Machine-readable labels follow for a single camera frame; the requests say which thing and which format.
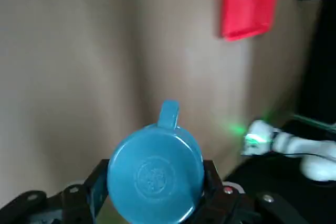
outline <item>red object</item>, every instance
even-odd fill
[[[275,6],[276,0],[224,0],[223,37],[231,41],[267,32]]]

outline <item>screw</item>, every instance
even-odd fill
[[[27,198],[28,200],[34,200],[34,199],[37,199],[37,195],[36,194],[31,194],[28,196]]]
[[[73,187],[69,190],[71,193],[76,193],[78,192],[78,188],[77,187]]]
[[[273,197],[270,195],[265,194],[262,199],[268,203],[272,203],[274,201]]]
[[[224,192],[225,192],[226,194],[233,194],[233,190],[232,190],[232,188],[229,187],[229,186],[224,187]]]

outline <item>beige wall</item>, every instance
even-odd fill
[[[83,179],[164,99],[220,172],[247,124],[296,87],[311,9],[279,0],[271,32],[218,38],[221,0],[0,0],[0,205]]]

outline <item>blue mug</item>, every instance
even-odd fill
[[[130,223],[181,223],[202,196],[201,150],[191,134],[177,126],[178,107],[176,101],[165,101],[158,123],[128,136],[110,159],[109,196]]]

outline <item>black cable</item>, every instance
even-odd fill
[[[315,153],[279,153],[279,154],[282,154],[282,155],[288,155],[288,156],[294,156],[294,155],[309,155],[309,156],[316,156],[316,157],[321,157],[323,159],[326,159],[328,161],[331,161],[331,162],[335,162],[336,163],[336,158],[332,158],[332,157],[326,157],[326,156],[322,156],[322,155],[319,155],[319,154],[315,154]]]

